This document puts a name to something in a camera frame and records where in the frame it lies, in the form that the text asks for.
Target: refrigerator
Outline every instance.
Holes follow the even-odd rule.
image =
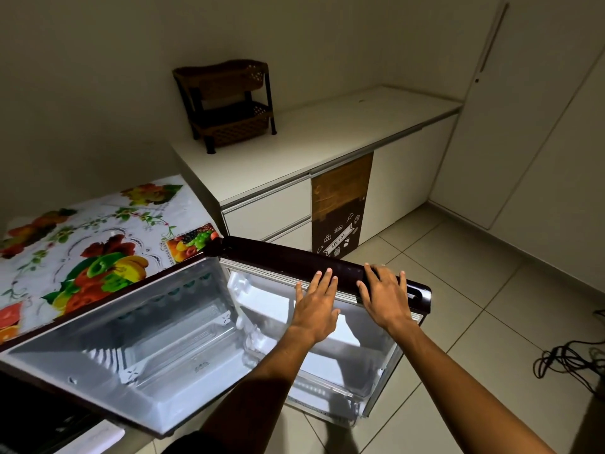
[[[338,277],[337,328],[305,358],[287,404],[352,427],[370,415],[403,352],[358,297],[362,266],[234,236],[119,293],[109,302],[0,352],[0,367],[158,438],[228,392],[291,321],[295,284]],[[412,317],[429,287],[408,281]]]

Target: black cable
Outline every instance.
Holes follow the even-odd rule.
[[[593,312],[594,315],[605,318],[605,309]],[[593,388],[588,380],[582,376],[579,371],[591,370],[596,373],[601,379],[605,380],[605,358],[591,358],[586,360],[576,351],[571,348],[572,344],[587,344],[589,346],[600,346],[605,344],[605,341],[598,343],[589,343],[586,341],[570,341],[563,346],[556,346],[551,351],[543,351],[542,357],[533,362],[533,375],[538,379],[542,379],[546,371],[552,369],[556,373],[568,373],[578,379],[597,399],[605,401],[605,392],[599,392],[597,388]],[[557,362],[563,369],[555,369],[552,366]]]

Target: white countertop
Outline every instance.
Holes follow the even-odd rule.
[[[207,154],[200,140],[172,148],[221,205],[462,106],[383,86],[275,114],[277,135]]]

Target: cabinet drawer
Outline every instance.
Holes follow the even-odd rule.
[[[262,240],[311,214],[311,179],[251,199],[224,213],[229,234]]]
[[[309,219],[309,221],[303,222],[302,224],[288,230],[285,234],[280,234],[272,239],[269,239],[269,242],[310,252],[312,247],[312,239],[312,225],[311,220]]]

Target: white cabinet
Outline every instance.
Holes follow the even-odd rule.
[[[491,233],[605,292],[605,56]]]
[[[269,242],[310,252],[313,246],[312,239],[312,225],[311,221],[309,220],[302,225],[296,226],[293,229],[290,229],[287,232],[269,240]]]
[[[231,236],[262,240],[311,215],[311,179],[224,211]]]
[[[375,150],[360,244],[428,199],[456,117]]]
[[[489,228],[605,43],[605,0],[506,0],[431,199]]]

